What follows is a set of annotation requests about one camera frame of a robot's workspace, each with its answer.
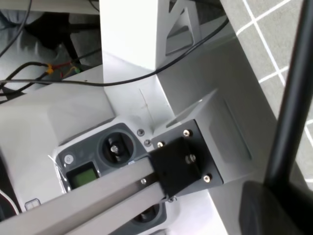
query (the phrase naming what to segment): tiled floor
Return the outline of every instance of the tiled floor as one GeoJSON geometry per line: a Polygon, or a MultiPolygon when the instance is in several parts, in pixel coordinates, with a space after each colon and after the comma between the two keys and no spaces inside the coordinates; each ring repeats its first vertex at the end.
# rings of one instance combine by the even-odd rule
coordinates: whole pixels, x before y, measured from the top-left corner
{"type": "MultiPolygon", "coordinates": [[[[302,0],[221,0],[260,86],[278,117],[302,0]]],[[[313,105],[297,154],[313,189],[313,105]]]]}

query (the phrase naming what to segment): black cable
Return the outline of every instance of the black cable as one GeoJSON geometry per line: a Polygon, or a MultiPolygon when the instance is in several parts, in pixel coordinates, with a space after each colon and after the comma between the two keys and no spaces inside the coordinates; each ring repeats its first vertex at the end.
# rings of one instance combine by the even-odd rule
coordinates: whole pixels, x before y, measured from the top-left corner
{"type": "Polygon", "coordinates": [[[159,72],[164,71],[165,69],[171,67],[172,65],[176,64],[178,61],[186,57],[188,54],[193,52],[196,48],[201,46],[203,43],[205,43],[207,40],[215,36],[217,33],[219,33],[227,24],[229,20],[226,19],[217,29],[215,29],[212,33],[210,33],[208,36],[194,44],[192,47],[190,47],[186,52],[184,52],[182,55],[174,59],[172,62],[168,63],[167,65],[155,70],[154,72],[151,72],[149,74],[146,74],[141,77],[133,78],[130,80],[126,81],[121,81],[121,82],[111,82],[111,83],[92,83],[92,82],[81,82],[81,81],[52,81],[52,80],[45,80],[45,81],[34,81],[30,79],[22,79],[22,80],[0,80],[1,83],[21,83],[21,82],[29,82],[29,83],[42,83],[42,84],[54,84],[54,83],[63,83],[63,84],[76,84],[76,85],[84,85],[84,86],[93,86],[93,87],[110,87],[110,86],[117,86],[117,85],[122,85],[122,84],[127,84],[127,83],[132,83],[136,82],[139,80],[142,80],[144,78],[153,76],[158,74],[159,72]]]}
{"type": "Polygon", "coordinates": [[[96,8],[96,6],[92,3],[91,0],[88,0],[90,5],[97,11],[97,12],[100,12],[98,8],[96,8]]]}
{"type": "MultiPolygon", "coordinates": [[[[44,77],[46,77],[48,75],[47,72],[44,72],[43,74],[41,74],[39,77],[37,77],[35,79],[35,81],[40,81],[41,79],[43,79],[44,77]]],[[[18,93],[21,93],[22,91],[24,91],[25,89],[29,88],[30,86],[34,85],[34,83],[28,83],[27,85],[19,88],[18,90],[16,91],[13,91],[13,92],[9,92],[9,93],[2,93],[0,94],[0,96],[8,96],[8,95],[15,95],[15,94],[18,94],[18,93]]]]}
{"type": "Polygon", "coordinates": [[[93,55],[93,54],[95,54],[95,53],[97,53],[97,52],[100,52],[100,51],[101,51],[101,48],[98,48],[98,49],[96,49],[96,50],[93,50],[93,51],[91,51],[91,52],[89,52],[89,53],[87,53],[87,54],[85,54],[85,55],[79,56],[79,57],[77,57],[76,59],[71,60],[71,63],[75,63],[75,62],[77,62],[77,61],[79,61],[79,60],[81,60],[81,59],[83,59],[83,58],[85,58],[85,57],[91,56],[91,55],[93,55]]]}
{"type": "Polygon", "coordinates": [[[26,15],[24,17],[24,20],[17,32],[17,34],[14,36],[14,38],[11,39],[11,41],[8,43],[8,45],[6,45],[6,47],[0,52],[0,58],[6,53],[7,50],[9,50],[9,48],[13,45],[13,43],[17,40],[17,38],[19,37],[19,35],[21,34],[22,30],[24,29],[25,27],[25,24],[26,24],[26,21],[28,19],[28,16],[29,16],[29,13],[30,13],[30,7],[31,7],[31,4],[32,4],[32,0],[29,1],[29,5],[28,5],[28,9],[27,9],[27,12],[26,12],[26,15]]]}
{"type": "Polygon", "coordinates": [[[5,80],[11,80],[16,74],[18,74],[21,70],[25,69],[26,67],[28,66],[31,66],[31,65],[34,65],[34,66],[45,66],[45,67],[48,67],[47,64],[44,64],[44,63],[39,63],[39,62],[27,62],[25,64],[22,64],[21,66],[19,66],[16,70],[14,70],[5,80]]]}

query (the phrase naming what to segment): white grout line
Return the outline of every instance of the white grout line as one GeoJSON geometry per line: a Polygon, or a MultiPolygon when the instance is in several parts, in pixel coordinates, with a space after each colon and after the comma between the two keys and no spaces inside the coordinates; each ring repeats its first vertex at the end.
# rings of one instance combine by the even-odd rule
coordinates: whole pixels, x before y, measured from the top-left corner
{"type": "Polygon", "coordinates": [[[313,179],[304,179],[307,183],[313,183],[313,179]]]}
{"type": "Polygon", "coordinates": [[[245,26],[242,26],[236,33],[236,36],[238,36],[242,31],[244,31],[246,28],[250,27],[251,25],[253,25],[253,22],[250,21],[249,23],[247,23],[245,26]]]}
{"type": "MultiPolygon", "coordinates": [[[[291,0],[284,0],[281,3],[275,5],[274,7],[272,7],[270,10],[264,12],[263,14],[261,14],[260,16],[258,16],[257,18],[255,18],[255,21],[258,22],[260,19],[264,18],[265,16],[269,15],[270,13],[272,13],[273,11],[277,10],[279,7],[285,5],[286,3],[290,2],[291,0]]],[[[250,27],[251,25],[253,25],[253,21],[247,23],[246,25],[242,26],[236,33],[236,35],[238,36],[241,32],[243,32],[246,28],[250,27]]]]}
{"type": "Polygon", "coordinates": [[[256,21],[259,21],[260,19],[264,18],[265,16],[269,15],[270,13],[272,13],[273,11],[277,10],[279,7],[282,7],[283,5],[285,5],[286,3],[290,2],[291,0],[284,0],[281,3],[277,4],[276,6],[272,7],[270,10],[264,12],[263,14],[261,14],[260,16],[258,16],[257,18],[255,18],[256,21]]]}
{"type": "Polygon", "coordinates": [[[274,59],[274,57],[273,57],[272,52],[270,51],[270,49],[269,49],[269,47],[268,47],[268,44],[267,44],[267,42],[266,42],[266,40],[265,40],[265,38],[264,38],[264,36],[263,36],[263,33],[261,32],[261,29],[260,29],[258,23],[255,21],[255,18],[254,18],[254,16],[253,16],[253,13],[252,13],[252,11],[251,11],[251,9],[250,9],[250,7],[249,7],[247,1],[246,1],[246,0],[243,0],[243,2],[244,2],[244,4],[245,4],[245,6],[246,6],[246,9],[247,9],[247,11],[248,11],[248,14],[250,15],[250,17],[251,17],[251,19],[252,19],[252,22],[253,22],[253,24],[254,24],[254,26],[255,26],[255,28],[256,28],[256,31],[258,32],[258,34],[259,34],[259,36],[260,36],[260,38],[261,38],[261,41],[262,41],[262,43],[263,43],[263,45],[264,45],[264,47],[265,47],[265,50],[267,51],[268,56],[269,56],[271,62],[273,63],[273,65],[274,65],[274,68],[275,68],[275,70],[276,70],[276,72],[277,72],[277,74],[278,74],[278,77],[279,77],[280,81],[282,82],[283,86],[285,86],[285,84],[286,84],[286,83],[285,83],[285,80],[284,80],[284,78],[283,78],[283,76],[282,76],[282,73],[279,71],[278,65],[277,65],[277,63],[276,63],[276,61],[275,61],[275,59],[274,59]]]}
{"type": "Polygon", "coordinates": [[[309,139],[309,141],[310,141],[310,144],[311,144],[312,147],[313,147],[313,138],[312,138],[312,136],[311,136],[311,134],[310,134],[310,132],[309,132],[307,126],[304,127],[304,131],[305,131],[305,134],[307,135],[307,137],[308,137],[308,139],[309,139]]]}
{"type": "Polygon", "coordinates": [[[307,120],[307,122],[305,123],[306,125],[310,125],[310,124],[312,124],[313,123],[313,119],[311,119],[311,120],[307,120]]]}
{"type": "MultiPolygon", "coordinates": [[[[282,72],[284,72],[284,71],[286,71],[286,70],[288,70],[289,69],[289,66],[286,66],[286,67],[283,67],[281,70],[279,70],[281,73],[282,72]]],[[[270,78],[272,78],[272,77],[274,77],[274,76],[276,76],[276,75],[278,75],[278,72],[276,71],[276,72],[274,72],[274,73],[271,73],[270,75],[267,75],[266,77],[264,77],[264,78],[261,78],[260,80],[259,80],[259,83],[262,83],[262,82],[264,82],[264,81],[266,81],[266,80],[268,80],[268,79],[270,79],[270,78]]]]}

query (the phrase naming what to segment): wire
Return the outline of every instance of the wire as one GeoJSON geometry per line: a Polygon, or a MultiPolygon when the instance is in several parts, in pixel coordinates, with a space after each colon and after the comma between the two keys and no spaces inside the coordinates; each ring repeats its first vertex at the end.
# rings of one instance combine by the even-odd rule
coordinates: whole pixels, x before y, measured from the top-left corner
{"type": "Polygon", "coordinates": [[[59,69],[59,68],[64,67],[64,66],[68,66],[68,65],[70,65],[70,64],[72,64],[72,63],[78,62],[78,61],[80,61],[81,59],[83,59],[83,58],[85,58],[85,57],[88,57],[88,56],[91,56],[91,55],[93,55],[93,54],[95,54],[95,53],[98,53],[98,52],[100,52],[100,51],[101,51],[101,48],[98,48],[98,49],[96,49],[96,50],[93,50],[93,51],[91,51],[91,52],[85,54],[85,55],[79,56],[79,57],[77,57],[76,59],[70,60],[70,61],[68,61],[68,62],[66,62],[66,63],[59,64],[59,65],[54,65],[54,66],[53,66],[53,69],[56,70],[56,69],[59,69]]]}
{"type": "Polygon", "coordinates": [[[17,208],[15,203],[12,201],[12,199],[8,195],[6,195],[1,189],[0,189],[0,195],[4,197],[11,204],[16,215],[20,214],[19,209],[17,208]]]}
{"type": "MultiPolygon", "coordinates": [[[[22,64],[21,66],[19,66],[16,70],[14,70],[5,80],[11,80],[16,74],[18,74],[21,70],[25,69],[26,67],[28,66],[45,66],[45,67],[48,67],[47,64],[44,64],[44,63],[39,63],[39,62],[27,62],[25,64],[22,64]]],[[[0,84],[0,89],[4,87],[4,83],[0,84]]],[[[0,94],[0,96],[8,96],[8,95],[14,95],[14,94],[18,94],[20,92],[22,92],[23,90],[25,90],[26,88],[30,87],[31,83],[29,83],[28,85],[14,91],[14,92],[11,92],[11,93],[5,93],[5,94],[0,94]]]]}
{"type": "MultiPolygon", "coordinates": [[[[39,77],[35,78],[35,81],[40,81],[41,79],[43,79],[44,77],[46,77],[48,75],[47,72],[44,72],[43,74],[41,74],[39,77]]],[[[13,91],[13,92],[9,92],[9,93],[2,93],[0,94],[0,96],[8,96],[8,95],[15,95],[15,94],[18,94],[18,93],[21,93],[22,91],[24,91],[25,89],[29,88],[30,86],[34,85],[34,83],[28,83],[27,85],[19,88],[18,90],[16,91],[13,91]]]]}
{"type": "Polygon", "coordinates": [[[181,59],[183,59],[184,57],[186,57],[188,54],[190,54],[191,52],[193,52],[196,48],[198,48],[199,46],[201,46],[203,43],[205,43],[207,40],[209,40],[210,38],[214,37],[217,33],[219,33],[227,24],[228,24],[229,20],[228,18],[217,28],[215,29],[212,33],[210,33],[208,36],[206,36],[205,38],[203,38],[202,40],[200,40],[199,42],[197,42],[196,44],[194,44],[192,47],[190,47],[186,52],[184,52],[182,55],[180,55],[179,57],[177,57],[176,59],[174,59],[172,62],[168,63],[167,65],[155,70],[154,72],[151,72],[149,74],[146,74],[144,76],[141,77],[137,77],[137,78],[133,78],[130,80],[126,80],[126,81],[120,81],[120,82],[111,82],[111,83],[92,83],[92,82],[81,82],[81,81],[53,81],[53,80],[45,80],[45,81],[35,81],[35,80],[31,80],[31,79],[21,79],[21,80],[0,80],[0,84],[1,83],[22,83],[22,82],[29,82],[29,83],[43,83],[43,84],[54,84],[54,83],[63,83],[63,84],[76,84],[76,85],[84,85],[84,86],[92,86],[92,87],[110,87],[110,86],[117,86],[117,85],[122,85],[122,84],[127,84],[127,83],[132,83],[132,82],[136,82],[139,80],[142,80],[144,78],[156,75],[164,70],[166,70],[167,68],[171,67],[172,65],[176,64],[178,61],[180,61],[181,59]]]}
{"type": "Polygon", "coordinates": [[[26,24],[26,21],[28,19],[29,13],[30,13],[30,7],[32,4],[32,0],[29,1],[29,5],[28,5],[28,9],[26,12],[26,15],[24,17],[24,20],[17,32],[17,34],[14,36],[14,38],[11,39],[11,41],[8,43],[8,45],[6,45],[6,47],[0,52],[0,58],[6,53],[7,50],[9,50],[9,48],[14,44],[14,42],[17,40],[17,38],[19,37],[19,35],[21,34],[22,30],[24,29],[24,26],[26,24]]]}
{"type": "Polygon", "coordinates": [[[88,0],[89,3],[91,4],[91,6],[97,11],[100,12],[98,8],[96,8],[96,6],[93,4],[93,2],[91,0],[88,0]]]}
{"type": "MultiPolygon", "coordinates": [[[[96,50],[93,50],[85,55],[82,55],[74,60],[71,60],[69,62],[66,62],[64,64],[60,64],[60,65],[56,65],[56,66],[53,66],[52,69],[53,70],[56,70],[58,68],[61,68],[61,67],[64,67],[64,66],[67,66],[67,65],[70,65],[71,63],[75,63],[76,61],[79,61],[80,59],[82,58],[85,58],[85,57],[88,57],[88,56],[91,56],[95,53],[98,53],[101,51],[101,48],[98,48],[96,50]]],[[[45,63],[39,63],[39,62],[27,62],[25,64],[22,64],[21,66],[19,66],[16,70],[14,70],[5,80],[11,80],[16,74],[18,74],[21,70],[25,69],[26,67],[28,66],[31,66],[31,65],[34,65],[34,66],[45,66],[45,67],[48,67],[48,64],[45,64],[45,63]]],[[[36,78],[35,80],[41,80],[42,78],[44,78],[45,76],[47,76],[47,74],[42,74],[40,77],[36,78]]],[[[5,83],[2,83],[0,84],[0,89],[3,88],[5,85],[5,83]]],[[[22,92],[23,90],[27,89],[28,87],[30,87],[31,85],[33,85],[33,83],[30,83],[30,84],[27,84],[26,86],[16,90],[16,91],[13,91],[11,93],[5,93],[5,94],[0,94],[0,96],[8,96],[8,95],[16,95],[20,92],[22,92]]]]}
{"type": "Polygon", "coordinates": [[[78,68],[75,67],[75,66],[73,66],[73,67],[70,68],[69,71],[63,76],[63,78],[67,78],[73,70],[75,70],[76,74],[78,73],[78,68]]]}

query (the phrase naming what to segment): red wire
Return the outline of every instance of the red wire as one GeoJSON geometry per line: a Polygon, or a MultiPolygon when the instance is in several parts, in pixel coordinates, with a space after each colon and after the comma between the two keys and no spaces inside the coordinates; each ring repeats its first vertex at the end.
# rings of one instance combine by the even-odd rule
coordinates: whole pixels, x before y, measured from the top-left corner
{"type": "Polygon", "coordinates": [[[71,62],[69,61],[69,62],[66,62],[66,63],[63,63],[63,64],[54,65],[54,66],[52,66],[52,69],[57,70],[57,69],[59,69],[61,67],[64,67],[64,66],[67,66],[67,65],[70,65],[70,64],[71,64],[71,62]]]}

